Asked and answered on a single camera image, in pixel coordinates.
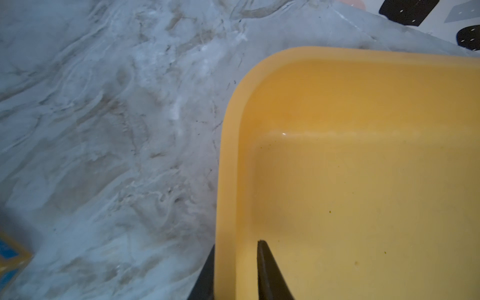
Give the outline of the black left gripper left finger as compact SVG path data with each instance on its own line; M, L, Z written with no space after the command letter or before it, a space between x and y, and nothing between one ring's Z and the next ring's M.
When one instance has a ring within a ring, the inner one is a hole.
M215 246L212 247L187 300L214 300L214 277Z

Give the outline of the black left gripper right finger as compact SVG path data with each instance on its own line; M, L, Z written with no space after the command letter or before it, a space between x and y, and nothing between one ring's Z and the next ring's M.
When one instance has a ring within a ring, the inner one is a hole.
M264 240L257 242L257 285L260 300L294 300L270 247Z

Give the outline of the yellow plastic storage box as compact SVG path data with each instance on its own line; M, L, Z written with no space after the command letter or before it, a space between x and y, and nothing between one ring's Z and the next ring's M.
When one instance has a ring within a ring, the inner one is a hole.
M297 300L480 297L480 61L297 47L222 124L214 296L255 300L257 243Z

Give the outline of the colourful card box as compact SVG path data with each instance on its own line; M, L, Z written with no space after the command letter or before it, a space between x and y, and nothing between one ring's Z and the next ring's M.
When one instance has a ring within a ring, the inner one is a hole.
M25 247L1 232L1 294L31 262L32 257Z

